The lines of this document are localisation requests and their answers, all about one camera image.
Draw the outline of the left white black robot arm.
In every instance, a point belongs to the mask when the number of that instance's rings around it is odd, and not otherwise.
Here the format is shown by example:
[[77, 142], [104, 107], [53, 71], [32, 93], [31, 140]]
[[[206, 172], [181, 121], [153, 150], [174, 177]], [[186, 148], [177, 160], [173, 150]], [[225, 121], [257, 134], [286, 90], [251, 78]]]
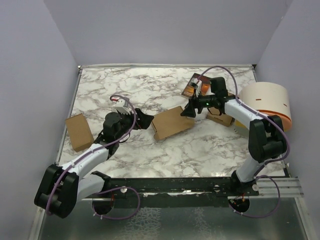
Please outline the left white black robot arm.
[[120, 141], [132, 130], [146, 130], [153, 119], [154, 116], [143, 113], [139, 108], [128, 113], [108, 113], [102, 131], [89, 149], [68, 164], [52, 164], [45, 170], [34, 204], [63, 219], [72, 212], [77, 201], [92, 194], [106, 197], [111, 190], [106, 182], [107, 176], [102, 173], [87, 174], [112, 157]]

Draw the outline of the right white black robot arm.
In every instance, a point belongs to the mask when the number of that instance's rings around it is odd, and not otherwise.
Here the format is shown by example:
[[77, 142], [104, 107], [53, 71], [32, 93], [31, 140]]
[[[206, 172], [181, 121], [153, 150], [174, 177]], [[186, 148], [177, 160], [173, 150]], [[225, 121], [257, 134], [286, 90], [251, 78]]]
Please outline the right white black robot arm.
[[240, 196], [248, 189], [255, 176], [272, 160], [289, 149], [284, 136], [282, 120], [277, 115], [268, 116], [245, 105], [235, 95], [230, 95], [223, 77], [210, 79], [210, 95], [201, 93], [203, 82], [192, 78], [189, 86], [193, 92], [180, 114], [182, 117], [195, 118], [204, 108], [215, 108], [220, 114], [226, 114], [239, 121], [249, 130], [248, 159], [231, 175], [229, 189]]

